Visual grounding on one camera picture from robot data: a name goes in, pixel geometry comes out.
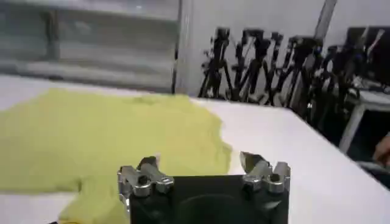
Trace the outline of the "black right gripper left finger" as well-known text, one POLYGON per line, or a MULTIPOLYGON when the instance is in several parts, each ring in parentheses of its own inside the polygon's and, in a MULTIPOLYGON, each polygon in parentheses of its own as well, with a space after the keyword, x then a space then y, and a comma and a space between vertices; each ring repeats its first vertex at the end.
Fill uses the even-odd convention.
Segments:
POLYGON ((154 192, 168 194, 174 187, 174 177, 159 170, 160 154, 147 156, 133 167, 121 166, 117 171, 119 200, 130 211, 130 198, 147 198, 154 192))

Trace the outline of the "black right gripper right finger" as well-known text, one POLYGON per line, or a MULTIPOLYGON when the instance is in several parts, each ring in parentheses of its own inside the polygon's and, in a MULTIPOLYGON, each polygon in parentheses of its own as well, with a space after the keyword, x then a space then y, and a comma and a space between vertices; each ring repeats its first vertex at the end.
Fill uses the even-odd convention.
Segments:
POLYGON ((245 171, 243 183, 254 192, 266 189, 271 194, 281 194, 290 190, 291 168, 284 161, 273 167, 261 155, 240 152, 241 167, 245 171))

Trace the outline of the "person's hand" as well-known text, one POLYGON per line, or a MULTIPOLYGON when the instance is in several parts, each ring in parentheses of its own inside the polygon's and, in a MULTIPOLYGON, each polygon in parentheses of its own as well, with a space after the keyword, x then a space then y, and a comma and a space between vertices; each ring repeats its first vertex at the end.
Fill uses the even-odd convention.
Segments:
POLYGON ((381 163, 384 166, 389 166, 389 142, 390 137, 389 135, 386 135, 375 146, 375 152, 373 154, 373 160, 381 163))

